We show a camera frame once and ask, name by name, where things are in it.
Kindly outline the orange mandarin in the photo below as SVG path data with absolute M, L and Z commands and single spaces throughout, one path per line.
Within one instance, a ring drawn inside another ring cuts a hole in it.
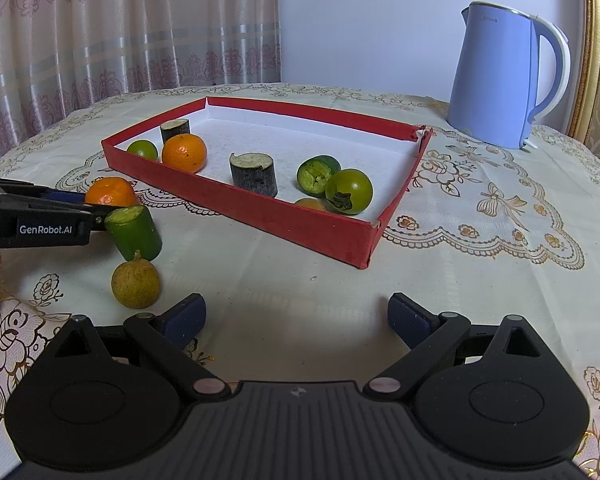
M 161 159 L 166 166 L 194 174 L 207 162 L 207 147 L 199 136 L 177 134 L 163 145 Z
M 106 177 L 96 180 L 87 190 L 84 202 L 93 205 L 129 207 L 138 205 L 132 184 L 120 177 Z

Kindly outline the green cucumber cylinder piece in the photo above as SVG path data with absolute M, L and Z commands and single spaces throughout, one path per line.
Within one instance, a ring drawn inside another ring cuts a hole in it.
M 151 261 L 161 252 L 161 236 L 144 205 L 111 211 L 105 219 L 105 226 L 126 261 L 132 261 L 136 256 Z

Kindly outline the brown longan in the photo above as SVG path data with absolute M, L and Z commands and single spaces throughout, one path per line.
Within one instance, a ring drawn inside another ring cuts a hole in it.
M 131 261 L 121 263 L 111 275 L 111 291 L 123 307 L 145 309 L 161 295 L 161 281 L 157 269 L 137 250 Z
M 300 200 L 296 201 L 296 205 L 318 211 L 327 211 L 327 207 L 324 205 L 324 203 L 317 198 L 300 198 Z

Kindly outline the green round plum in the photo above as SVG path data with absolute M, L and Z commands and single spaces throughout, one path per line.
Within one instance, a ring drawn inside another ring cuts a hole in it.
M 133 141 L 127 148 L 126 151 L 130 154 L 137 155 L 155 162 L 159 159 L 158 150 L 152 142 L 148 140 L 136 140 Z
M 354 216 L 364 211 L 373 199 L 370 178 L 358 169 L 343 169 L 334 174 L 325 188 L 326 200 L 340 214 Z

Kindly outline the dark green cucumber end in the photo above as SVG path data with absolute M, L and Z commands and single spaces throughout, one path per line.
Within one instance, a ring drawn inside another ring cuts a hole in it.
M 323 197 L 328 180 L 341 170 L 340 162 L 329 155 L 307 159 L 297 170 L 297 183 L 309 196 Z

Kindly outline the cream embroidered tablecloth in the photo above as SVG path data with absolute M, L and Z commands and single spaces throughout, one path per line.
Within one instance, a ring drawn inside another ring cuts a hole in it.
M 85 191 L 109 174 L 107 136 L 215 95 L 409 122 L 431 139 L 365 270 L 138 184 L 163 239 L 159 308 L 191 292 L 207 303 L 189 358 L 230 384 L 365 382 L 405 351 L 386 321 L 395 292 L 476 323 L 518 313 L 588 399 L 576 461 L 600 479 L 600 160 L 568 136 L 537 126 L 531 150 L 507 151 L 452 130 L 444 105 L 430 98 L 223 84 L 124 94 L 78 110 L 5 154 L 0 177 Z

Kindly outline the pink floral curtain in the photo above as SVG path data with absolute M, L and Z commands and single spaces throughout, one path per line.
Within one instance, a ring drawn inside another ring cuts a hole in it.
M 0 0 L 0 158 L 110 96 L 279 77 L 278 0 Z

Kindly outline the red shallow box tray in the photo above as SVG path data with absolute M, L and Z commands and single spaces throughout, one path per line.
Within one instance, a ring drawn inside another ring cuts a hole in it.
M 102 148 L 122 174 L 365 269 L 430 138 L 346 110 L 207 96 Z

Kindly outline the blue electric kettle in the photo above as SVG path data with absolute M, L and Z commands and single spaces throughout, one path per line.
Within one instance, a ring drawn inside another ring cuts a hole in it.
M 519 150 L 534 122 L 565 95 L 571 67 L 568 38 L 553 23 L 509 6 L 474 1 L 462 11 L 465 36 L 446 121 L 473 138 Z M 538 99 L 540 42 L 554 51 L 555 75 Z

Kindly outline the gold mirror frame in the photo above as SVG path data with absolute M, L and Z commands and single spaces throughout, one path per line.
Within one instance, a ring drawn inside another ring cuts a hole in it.
M 585 144 L 600 85 L 600 0 L 582 0 L 581 8 L 580 58 L 567 136 Z

